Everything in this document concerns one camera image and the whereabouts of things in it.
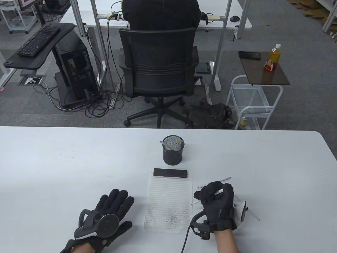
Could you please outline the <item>person's left hand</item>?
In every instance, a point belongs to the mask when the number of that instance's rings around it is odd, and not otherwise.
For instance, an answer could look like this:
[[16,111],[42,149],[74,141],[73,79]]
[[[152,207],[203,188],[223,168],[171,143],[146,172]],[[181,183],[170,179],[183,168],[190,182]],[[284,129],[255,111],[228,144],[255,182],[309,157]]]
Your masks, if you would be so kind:
[[101,253],[113,241],[132,227],[131,221],[122,222],[134,203],[126,190],[113,189],[102,195],[94,210],[80,213],[74,239],[67,242],[63,253]]

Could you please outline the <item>person's right hand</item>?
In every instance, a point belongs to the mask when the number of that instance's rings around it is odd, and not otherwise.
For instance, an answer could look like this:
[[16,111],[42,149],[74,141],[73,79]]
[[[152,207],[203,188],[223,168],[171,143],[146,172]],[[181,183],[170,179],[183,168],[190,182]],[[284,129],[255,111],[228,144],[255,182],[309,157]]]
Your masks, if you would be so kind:
[[220,181],[210,182],[195,191],[194,198],[201,201],[211,232],[235,230],[234,190],[231,184]]

